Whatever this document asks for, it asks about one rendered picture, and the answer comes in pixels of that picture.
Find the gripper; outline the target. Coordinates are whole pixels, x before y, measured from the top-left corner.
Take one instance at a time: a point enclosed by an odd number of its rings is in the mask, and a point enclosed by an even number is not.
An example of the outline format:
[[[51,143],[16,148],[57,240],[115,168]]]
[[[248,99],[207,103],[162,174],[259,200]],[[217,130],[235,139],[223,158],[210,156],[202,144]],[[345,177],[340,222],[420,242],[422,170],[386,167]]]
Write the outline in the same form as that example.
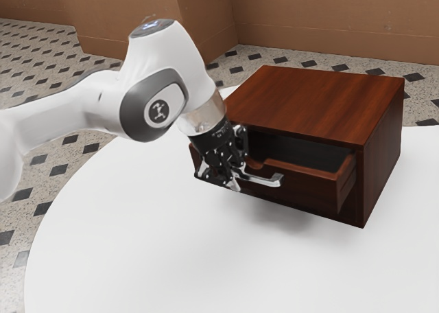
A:
[[[232,125],[223,118],[209,131],[189,137],[193,147],[203,160],[202,180],[214,185],[223,185],[234,192],[241,187],[231,170],[231,165],[243,165],[248,154],[248,131],[245,126]],[[223,167],[226,180],[220,172]]]

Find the brown wooden drawer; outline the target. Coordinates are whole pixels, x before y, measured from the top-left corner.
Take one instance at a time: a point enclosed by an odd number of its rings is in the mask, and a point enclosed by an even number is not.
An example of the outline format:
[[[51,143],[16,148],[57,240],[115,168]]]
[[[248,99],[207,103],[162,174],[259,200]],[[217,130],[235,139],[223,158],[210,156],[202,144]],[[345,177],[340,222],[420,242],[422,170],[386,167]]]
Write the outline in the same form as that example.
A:
[[[354,152],[349,151],[336,172],[270,158],[263,162],[251,160],[245,171],[262,178],[279,173],[283,179],[279,187],[238,179],[242,193],[313,213],[337,215],[356,181],[356,157]]]

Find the brown wooden cabinet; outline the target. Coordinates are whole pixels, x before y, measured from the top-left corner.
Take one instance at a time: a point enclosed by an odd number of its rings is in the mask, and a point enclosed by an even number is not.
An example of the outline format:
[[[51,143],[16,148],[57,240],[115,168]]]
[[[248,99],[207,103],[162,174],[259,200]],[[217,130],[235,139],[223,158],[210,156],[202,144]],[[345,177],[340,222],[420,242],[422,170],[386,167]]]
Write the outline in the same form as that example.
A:
[[[261,67],[225,101],[231,124],[248,131],[237,180],[279,187],[282,174],[262,178],[246,166],[270,158],[336,172],[352,151],[356,181],[337,215],[293,208],[364,227],[401,153],[403,96],[403,78]]]

